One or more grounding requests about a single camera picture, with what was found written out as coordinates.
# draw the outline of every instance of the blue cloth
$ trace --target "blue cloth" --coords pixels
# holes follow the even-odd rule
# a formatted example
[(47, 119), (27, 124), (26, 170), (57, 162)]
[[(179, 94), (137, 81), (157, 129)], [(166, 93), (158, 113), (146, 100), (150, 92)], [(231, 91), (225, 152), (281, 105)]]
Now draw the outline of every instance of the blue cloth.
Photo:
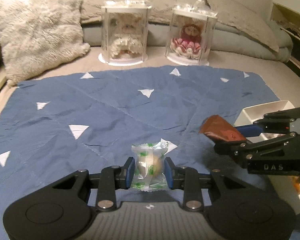
[[(78, 169), (98, 173), (134, 156), (131, 145), (161, 138), (178, 147), (167, 154), (177, 165), (209, 173), (221, 169), (248, 183), (273, 190), (263, 176), (247, 175), (198, 131), (202, 121), (219, 114), (234, 123), (247, 106), (278, 98), (256, 74), (205, 66), (141, 68), (51, 77), (19, 84), (0, 116), (0, 240), (8, 239), (4, 210), (13, 201)], [(154, 89), (150, 97), (139, 90)], [(42, 109), (39, 106), (47, 103)], [(69, 125), (88, 126), (75, 139)], [(205, 201), (209, 201), (203, 191)], [(94, 192), (89, 204), (94, 205)], [(118, 201), (182, 201), (180, 190), (117, 191)]]

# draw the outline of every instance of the plastic candy wrapper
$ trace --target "plastic candy wrapper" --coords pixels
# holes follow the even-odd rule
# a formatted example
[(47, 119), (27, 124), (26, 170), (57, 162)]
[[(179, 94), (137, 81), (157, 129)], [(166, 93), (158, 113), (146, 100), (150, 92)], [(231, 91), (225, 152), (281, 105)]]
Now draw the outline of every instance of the plastic candy wrapper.
[(143, 191), (168, 189), (163, 174), (163, 158), (168, 151), (168, 142), (133, 145), (131, 149), (138, 156), (131, 187)]
[(105, 1), (105, 6), (115, 6), (115, 7), (141, 7), (150, 6), (148, 0), (120, 0), (120, 1)]

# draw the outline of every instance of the white doll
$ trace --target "white doll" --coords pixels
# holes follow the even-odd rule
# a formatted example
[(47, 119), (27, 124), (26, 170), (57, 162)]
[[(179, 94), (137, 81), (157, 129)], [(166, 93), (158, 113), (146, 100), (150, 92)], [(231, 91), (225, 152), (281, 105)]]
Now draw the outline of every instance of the white doll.
[(133, 58), (143, 52), (142, 17), (131, 13), (116, 15), (116, 27), (109, 48), (111, 58)]

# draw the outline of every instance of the chocolate wrapper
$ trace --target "chocolate wrapper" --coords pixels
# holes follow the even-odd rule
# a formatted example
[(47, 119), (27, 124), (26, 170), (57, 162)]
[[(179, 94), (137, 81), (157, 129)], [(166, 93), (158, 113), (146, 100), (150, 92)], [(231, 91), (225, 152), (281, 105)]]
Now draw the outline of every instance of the chocolate wrapper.
[(203, 121), (200, 132), (213, 142), (247, 140), (236, 128), (219, 115), (212, 115)]

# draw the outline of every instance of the metal screw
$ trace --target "metal screw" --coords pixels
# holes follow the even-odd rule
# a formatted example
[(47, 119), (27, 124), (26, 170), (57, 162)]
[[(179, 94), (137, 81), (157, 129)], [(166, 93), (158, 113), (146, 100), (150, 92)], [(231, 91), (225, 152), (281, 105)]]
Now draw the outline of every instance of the metal screw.
[(104, 209), (110, 208), (113, 206), (113, 202), (111, 200), (101, 200), (98, 202), (98, 206)]
[(202, 206), (202, 204), (200, 201), (191, 200), (186, 203), (186, 206), (191, 209), (197, 209), (197, 208), (200, 208)]

